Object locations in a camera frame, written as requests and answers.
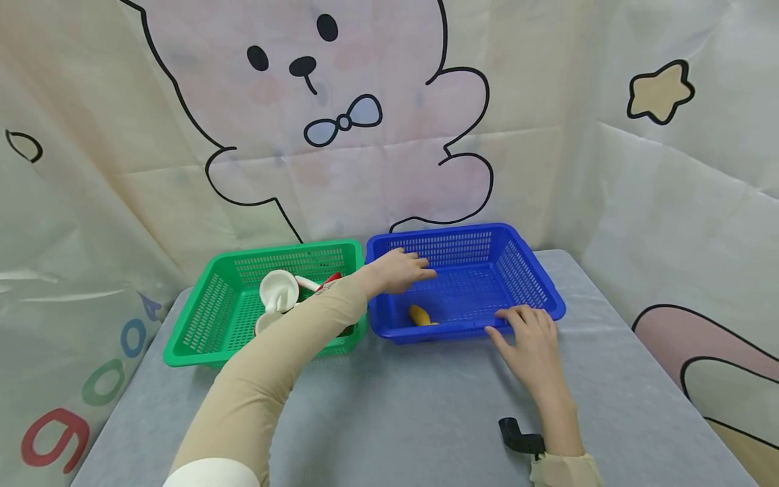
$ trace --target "bear nose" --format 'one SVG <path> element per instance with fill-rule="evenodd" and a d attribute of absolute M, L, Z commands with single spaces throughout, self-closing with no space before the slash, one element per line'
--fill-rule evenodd
<path fill-rule="evenodd" d="M 316 68 L 316 59 L 311 56 L 303 56 L 290 63 L 290 74 L 302 78 L 310 75 L 314 68 Z"/>

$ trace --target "hand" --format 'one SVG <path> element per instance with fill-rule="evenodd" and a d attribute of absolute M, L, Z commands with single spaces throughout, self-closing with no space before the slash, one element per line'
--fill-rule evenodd
<path fill-rule="evenodd" d="M 430 262 L 420 259 L 415 252 L 406 253 L 403 249 L 394 249 L 361 267 L 354 273 L 368 298 L 384 292 L 404 293 L 417 281 L 435 279 L 438 274 L 428 269 Z"/>
<path fill-rule="evenodd" d="M 501 309 L 495 316 L 509 322 L 514 329 L 516 345 L 512 347 L 506 343 L 503 335 L 492 326 L 487 326 L 485 331 L 511 372 L 522 381 L 536 402 L 547 396 L 553 396 L 552 400 L 569 397 L 557 347 L 557 325 L 549 314 L 543 309 L 522 305 Z"/>

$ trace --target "white plastic utensil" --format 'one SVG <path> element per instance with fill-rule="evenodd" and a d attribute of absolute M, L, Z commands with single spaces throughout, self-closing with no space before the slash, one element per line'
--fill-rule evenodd
<path fill-rule="evenodd" d="M 286 270 L 272 270 L 259 283 L 259 299 L 265 306 L 266 314 L 289 311 L 298 302 L 299 296 L 298 282 Z"/>
<path fill-rule="evenodd" d="M 309 291 L 317 292 L 319 290 L 319 288 L 322 287 L 321 284 L 316 283 L 316 282 L 314 282 L 311 279 L 308 279 L 306 277 L 295 276 L 294 279 L 298 282 L 298 285 L 301 288 L 306 288 Z"/>
<path fill-rule="evenodd" d="M 266 312 L 257 319 L 257 323 L 254 325 L 255 336 L 259 335 L 259 332 L 265 330 L 271 323 L 279 319 L 283 314 L 278 311 Z"/>

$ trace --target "black plastic piece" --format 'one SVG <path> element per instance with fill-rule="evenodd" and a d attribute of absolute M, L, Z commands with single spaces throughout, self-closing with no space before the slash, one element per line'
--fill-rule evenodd
<path fill-rule="evenodd" d="M 515 418 L 503 418 L 498 421 L 500 434 L 503 436 L 503 444 L 517 453 L 527 453 L 538 456 L 546 452 L 544 437 L 537 434 L 523 435 L 520 425 Z"/>

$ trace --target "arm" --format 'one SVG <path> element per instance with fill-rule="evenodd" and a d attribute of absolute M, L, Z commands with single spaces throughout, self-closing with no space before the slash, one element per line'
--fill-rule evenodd
<path fill-rule="evenodd" d="M 546 454 L 533 461 L 530 480 L 536 487 L 602 487 L 595 460 L 582 443 L 576 403 L 562 371 L 557 326 L 546 311 L 525 305 L 502 309 L 497 316 L 511 324 L 516 346 L 492 326 L 485 330 L 541 415 Z"/>
<path fill-rule="evenodd" d="M 270 442 L 303 368 L 381 292 L 435 276 L 427 261 L 390 252 L 272 323 L 222 368 L 184 437 L 164 487 L 265 487 Z"/>

